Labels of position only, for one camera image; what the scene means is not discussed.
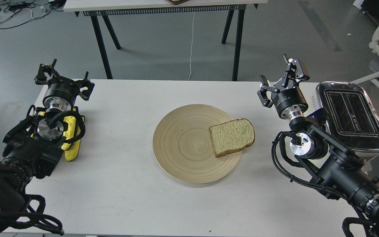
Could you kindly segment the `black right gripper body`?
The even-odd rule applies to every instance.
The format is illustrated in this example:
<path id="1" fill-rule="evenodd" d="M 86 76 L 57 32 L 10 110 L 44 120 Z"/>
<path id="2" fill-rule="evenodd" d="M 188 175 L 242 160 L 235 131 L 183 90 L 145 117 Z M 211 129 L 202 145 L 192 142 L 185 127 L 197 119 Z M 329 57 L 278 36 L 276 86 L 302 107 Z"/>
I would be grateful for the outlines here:
<path id="1" fill-rule="evenodd" d="M 303 93 L 298 87 L 281 91 L 274 97 L 273 102 L 281 119 L 289 119 L 289 112 L 285 110 L 293 106 L 296 106 L 301 112 L 305 112 L 309 108 Z"/>

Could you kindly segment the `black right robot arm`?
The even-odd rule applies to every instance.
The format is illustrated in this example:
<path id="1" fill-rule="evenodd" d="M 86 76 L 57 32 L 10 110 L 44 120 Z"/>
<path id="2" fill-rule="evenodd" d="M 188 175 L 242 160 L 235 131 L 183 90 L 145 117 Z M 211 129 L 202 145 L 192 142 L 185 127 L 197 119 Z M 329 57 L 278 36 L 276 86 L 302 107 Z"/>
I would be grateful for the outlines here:
<path id="1" fill-rule="evenodd" d="M 318 109 L 308 116 L 300 83 L 309 80 L 298 59 L 283 55 L 286 70 L 273 86 L 261 76 L 258 97 L 274 106 L 289 131 L 272 143 L 272 161 L 291 182 L 312 188 L 328 199 L 344 199 L 358 217 L 342 224 L 364 227 L 367 237 L 379 237 L 379 179 L 362 168 L 366 158 L 379 155 L 379 117 L 366 91 L 350 82 L 325 81 L 317 85 Z"/>

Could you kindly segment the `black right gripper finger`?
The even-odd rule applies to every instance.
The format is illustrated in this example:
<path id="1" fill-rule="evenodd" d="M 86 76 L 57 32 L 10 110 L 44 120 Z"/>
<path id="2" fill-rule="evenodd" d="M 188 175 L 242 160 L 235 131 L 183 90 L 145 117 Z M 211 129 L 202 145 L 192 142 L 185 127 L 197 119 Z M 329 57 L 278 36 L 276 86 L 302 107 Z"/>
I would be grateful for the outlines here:
<path id="1" fill-rule="evenodd" d="M 310 80 L 310 73 L 307 68 L 303 66 L 303 61 L 295 58 L 288 58 L 283 54 L 283 59 L 287 65 L 286 71 L 282 78 L 282 87 L 285 89 L 296 87 L 302 81 Z"/>
<path id="2" fill-rule="evenodd" d="M 273 99 L 280 93 L 280 89 L 271 87 L 265 76 L 260 75 L 260 90 L 257 95 L 264 107 L 270 108 L 273 106 Z"/>

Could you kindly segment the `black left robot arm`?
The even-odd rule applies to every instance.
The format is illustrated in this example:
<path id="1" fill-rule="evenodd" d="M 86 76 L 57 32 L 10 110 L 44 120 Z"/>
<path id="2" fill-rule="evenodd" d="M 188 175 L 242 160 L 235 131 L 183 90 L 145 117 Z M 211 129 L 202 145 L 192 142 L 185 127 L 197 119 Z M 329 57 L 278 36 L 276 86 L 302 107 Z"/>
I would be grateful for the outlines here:
<path id="1" fill-rule="evenodd" d="M 47 85 L 43 107 L 31 105 L 27 116 L 3 138 L 6 144 L 0 161 L 0 233 L 7 228 L 36 227 L 63 235 L 62 223 L 44 213 L 45 198 L 26 194 L 35 177 L 50 176 L 62 157 L 77 156 L 85 135 L 85 117 L 78 111 L 78 96 L 87 101 L 94 89 L 88 74 L 81 80 L 59 75 L 54 60 L 41 64 L 37 85 Z"/>

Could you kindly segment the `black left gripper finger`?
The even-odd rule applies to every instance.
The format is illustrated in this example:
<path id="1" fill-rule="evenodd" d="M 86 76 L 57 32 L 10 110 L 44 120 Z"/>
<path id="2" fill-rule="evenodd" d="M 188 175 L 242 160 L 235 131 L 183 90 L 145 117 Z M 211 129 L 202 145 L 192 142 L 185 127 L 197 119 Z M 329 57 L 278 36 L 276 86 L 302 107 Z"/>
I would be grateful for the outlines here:
<path id="1" fill-rule="evenodd" d="M 84 78 L 78 80 L 78 96 L 80 96 L 85 101 L 89 101 L 95 86 L 95 84 L 88 79 L 88 75 L 89 72 L 86 71 Z"/>
<path id="2" fill-rule="evenodd" d="M 54 59 L 50 65 L 40 64 L 38 73 L 34 78 L 36 85 L 52 85 L 61 82 L 60 75 L 55 70 L 56 63 L 57 59 Z"/>

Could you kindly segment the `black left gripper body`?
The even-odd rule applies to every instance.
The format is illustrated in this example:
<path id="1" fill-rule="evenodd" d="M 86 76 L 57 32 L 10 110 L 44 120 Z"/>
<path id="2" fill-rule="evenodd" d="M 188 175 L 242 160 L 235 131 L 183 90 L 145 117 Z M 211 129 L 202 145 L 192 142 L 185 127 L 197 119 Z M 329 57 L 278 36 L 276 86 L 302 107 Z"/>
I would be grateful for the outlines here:
<path id="1" fill-rule="evenodd" d="M 78 80 L 63 79 L 48 86 L 43 98 L 46 109 L 72 110 L 78 97 Z"/>

